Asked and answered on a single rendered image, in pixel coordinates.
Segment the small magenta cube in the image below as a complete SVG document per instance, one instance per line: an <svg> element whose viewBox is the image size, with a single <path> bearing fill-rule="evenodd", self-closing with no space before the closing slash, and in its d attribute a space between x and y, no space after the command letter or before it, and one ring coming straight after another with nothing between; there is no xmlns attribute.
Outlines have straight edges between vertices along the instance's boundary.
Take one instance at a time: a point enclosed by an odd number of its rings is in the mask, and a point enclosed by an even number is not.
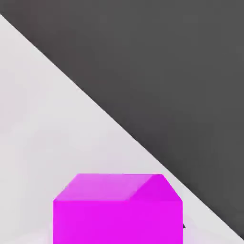
<svg viewBox="0 0 244 244"><path fill-rule="evenodd" d="M183 244L183 202L161 174L80 173L53 201L53 244Z"/></svg>

